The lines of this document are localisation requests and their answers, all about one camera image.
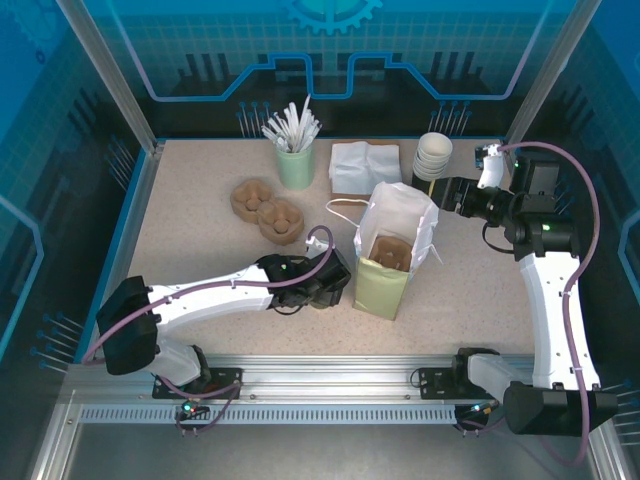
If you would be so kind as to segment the stack of paper cups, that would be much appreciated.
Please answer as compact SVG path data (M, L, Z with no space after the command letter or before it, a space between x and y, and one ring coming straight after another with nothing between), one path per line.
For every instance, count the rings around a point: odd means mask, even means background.
M437 132L422 135L414 155L411 186L428 191L443 176L452 153L453 143L447 136Z

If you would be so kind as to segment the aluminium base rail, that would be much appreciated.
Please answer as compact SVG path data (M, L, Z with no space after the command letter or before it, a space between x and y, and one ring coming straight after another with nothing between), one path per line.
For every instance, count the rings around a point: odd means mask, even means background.
M417 403L409 379L422 367L452 366L439 355L210 355L213 367L243 370L246 404ZM111 376L103 366L73 365L58 401L81 404L149 403L154 380L147 372Z

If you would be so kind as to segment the stack of pulp cup carriers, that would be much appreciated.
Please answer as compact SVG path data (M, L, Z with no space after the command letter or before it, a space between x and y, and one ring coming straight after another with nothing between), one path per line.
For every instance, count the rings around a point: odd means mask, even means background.
M304 230L302 211L291 202L276 198L262 180L249 179L236 186L230 203L236 216L257 225L260 234L276 245L292 244Z

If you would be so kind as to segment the brown pulp cup carrier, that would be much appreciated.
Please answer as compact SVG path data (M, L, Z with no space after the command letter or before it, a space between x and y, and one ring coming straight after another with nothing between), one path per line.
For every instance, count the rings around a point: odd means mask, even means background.
M378 236L369 259L389 269L408 272L412 260L412 246L392 236Z

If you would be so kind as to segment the green and white paper bag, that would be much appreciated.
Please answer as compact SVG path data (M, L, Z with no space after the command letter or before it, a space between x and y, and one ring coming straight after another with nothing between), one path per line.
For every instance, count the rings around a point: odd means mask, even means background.
M366 206L363 216L351 223L356 227L353 307L395 320L410 280L428 256L438 255L433 237L439 208L425 193L401 182L377 184L362 203ZM378 236L396 237L412 246L408 272L385 268L369 259Z

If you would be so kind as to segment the aluminium frame post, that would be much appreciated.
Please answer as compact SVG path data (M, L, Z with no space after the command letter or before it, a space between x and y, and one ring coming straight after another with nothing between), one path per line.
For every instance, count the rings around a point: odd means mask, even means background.
M506 135L506 143L520 142L531 127L560 74L589 26L602 0L576 0L553 47L537 74Z
M55 0L140 146L155 155L158 141L83 0Z

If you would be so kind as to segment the green straw holder cup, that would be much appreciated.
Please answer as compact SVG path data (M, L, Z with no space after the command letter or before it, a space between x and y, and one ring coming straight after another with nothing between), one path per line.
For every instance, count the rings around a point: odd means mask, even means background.
M297 153L276 150L277 166L281 184L289 190L304 190L314 178L313 146Z

